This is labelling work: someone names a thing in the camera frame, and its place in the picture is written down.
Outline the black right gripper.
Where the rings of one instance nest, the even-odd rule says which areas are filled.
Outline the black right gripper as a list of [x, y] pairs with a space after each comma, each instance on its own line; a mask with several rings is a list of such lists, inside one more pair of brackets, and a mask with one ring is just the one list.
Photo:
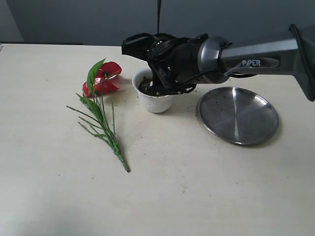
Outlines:
[[209, 38], [177, 38], [169, 34], [155, 34], [159, 42], [148, 57], [152, 78], [159, 79], [170, 95], [189, 93], [196, 87], [193, 80], [200, 74], [197, 57], [200, 46]]

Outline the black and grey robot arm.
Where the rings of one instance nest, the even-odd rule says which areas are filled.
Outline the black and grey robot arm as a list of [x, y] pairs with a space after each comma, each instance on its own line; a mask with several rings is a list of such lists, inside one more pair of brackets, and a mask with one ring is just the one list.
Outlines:
[[169, 94], [228, 78], [293, 76], [306, 98], [315, 99], [315, 28], [292, 24], [287, 32], [239, 43], [202, 34], [157, 42], [148, 64]]

